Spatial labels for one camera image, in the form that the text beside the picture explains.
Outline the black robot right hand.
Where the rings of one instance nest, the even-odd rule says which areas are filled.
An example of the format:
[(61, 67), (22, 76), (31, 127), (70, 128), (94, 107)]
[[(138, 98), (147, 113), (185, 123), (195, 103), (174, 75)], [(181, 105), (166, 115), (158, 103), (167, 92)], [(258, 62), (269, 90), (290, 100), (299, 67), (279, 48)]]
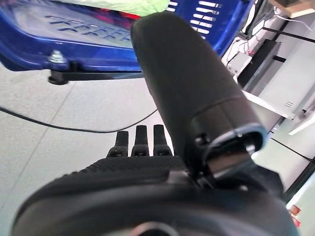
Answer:
[(296, 236), (278, 173), (257, 165), (267, 132), (210, 45), (170, 12), (135, 21), (131, 41), (163, 125), (118, 132), (104, 159), (20, 207), (13, 236)]

